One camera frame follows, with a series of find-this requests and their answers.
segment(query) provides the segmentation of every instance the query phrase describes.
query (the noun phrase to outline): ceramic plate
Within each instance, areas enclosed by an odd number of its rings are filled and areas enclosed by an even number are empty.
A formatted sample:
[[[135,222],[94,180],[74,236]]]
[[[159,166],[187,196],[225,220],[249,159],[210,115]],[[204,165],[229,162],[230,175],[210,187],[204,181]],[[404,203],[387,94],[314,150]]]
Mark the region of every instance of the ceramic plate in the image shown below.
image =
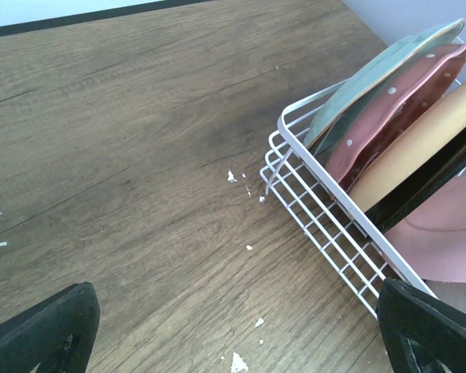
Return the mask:
[[[421,278],[466,282],[466,175],[452,179],[385,236]]]
[[[304,145],[307,148],[312,148],[319,137],[324,134],[325,131],[336,122],[337,118],[339,118],[353,103],[363,98],[362,105],[365,106],[370,98],[366,99],[364,95],[372,90],[372,88],[382,83],[394,71],[414,57],[415,54],[427,51],[440,44],[450,43],[462,31],[463,27],[463,19],[459,19],[453,23],[435,26],[418,35],[405,37],[381,52],[335,92],[326,104],[316,113],[311,122],[309,132],[305,137]],[[342,130],[342,125],[348,124],[349,122],[351,122],[351,120],[339,120],[338,125],[334,126],[330,133],[337,135],[343,134],[346,128]],[[325,144],[328,142],[335,144],[339,139],[339,136],[336,137],[334,134],[330,133],[325,136]]]
[[[344,190],[450,87],[466,63],[466,44],[443,44],[387,80],[342,136],[326,170]]]
[[[466,82],[439,99],[369,165],[349,192],[368,211],[466,128]]]
[[[466,128],[419,167],[385,198],[367,217],[386,232],[455,177],[466,166]]]

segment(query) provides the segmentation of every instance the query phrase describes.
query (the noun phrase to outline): wall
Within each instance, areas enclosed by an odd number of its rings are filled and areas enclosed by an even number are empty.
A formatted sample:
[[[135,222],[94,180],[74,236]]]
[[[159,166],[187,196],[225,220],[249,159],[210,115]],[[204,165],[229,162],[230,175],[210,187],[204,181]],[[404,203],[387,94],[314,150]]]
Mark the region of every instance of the wall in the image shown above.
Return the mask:
[[[466,19],[466,0],[343,0],[386,44],[439,23]],[[466,27],[460,35],[466,42]],[[466,79],[466,67],[461,81]]]
[[[161,0],[0,0],[0,26]]]

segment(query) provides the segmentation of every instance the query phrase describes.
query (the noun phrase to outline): white wire dish rack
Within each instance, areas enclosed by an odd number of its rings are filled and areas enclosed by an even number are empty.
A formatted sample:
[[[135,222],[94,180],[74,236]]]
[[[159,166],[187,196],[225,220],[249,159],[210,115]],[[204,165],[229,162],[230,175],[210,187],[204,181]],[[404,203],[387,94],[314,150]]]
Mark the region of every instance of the white wire dish rack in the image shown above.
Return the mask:
[[[400,278],[435,294],[301,142],[312,117],[322,107],[322,99],[328,99],[344,82],[283,110],[278,131],[269,137],[271,150],[266,153],[266,166],[260,175],[266,182],[266,195],[273,193],[278,197],[304,234],[376,318],[379,291],[389,270],[381,253],[390,259]]]

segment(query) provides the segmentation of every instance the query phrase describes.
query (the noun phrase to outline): wood grain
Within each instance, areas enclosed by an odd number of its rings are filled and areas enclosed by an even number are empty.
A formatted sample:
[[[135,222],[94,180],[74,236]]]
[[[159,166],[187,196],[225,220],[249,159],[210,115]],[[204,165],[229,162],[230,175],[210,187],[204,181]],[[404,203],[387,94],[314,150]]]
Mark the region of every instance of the wood grain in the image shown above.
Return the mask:
[[[376,322],[258,172],[281,110],[383,47],[336,0],[0,38],[0,322],[91,281],[89,371],[348,371]]]

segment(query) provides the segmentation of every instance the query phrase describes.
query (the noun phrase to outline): table surface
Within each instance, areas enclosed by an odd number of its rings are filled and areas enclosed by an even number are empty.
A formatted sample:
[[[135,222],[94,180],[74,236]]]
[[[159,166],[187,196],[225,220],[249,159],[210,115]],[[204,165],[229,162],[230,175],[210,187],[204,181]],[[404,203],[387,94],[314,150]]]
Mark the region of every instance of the table surface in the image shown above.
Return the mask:
[[[0,322],[90,281],[91,372],[228,372],[233,352],[251,372],[391,371],[376,321],[259,202],[281,110],[383,48],[338,0],[0,37]]]

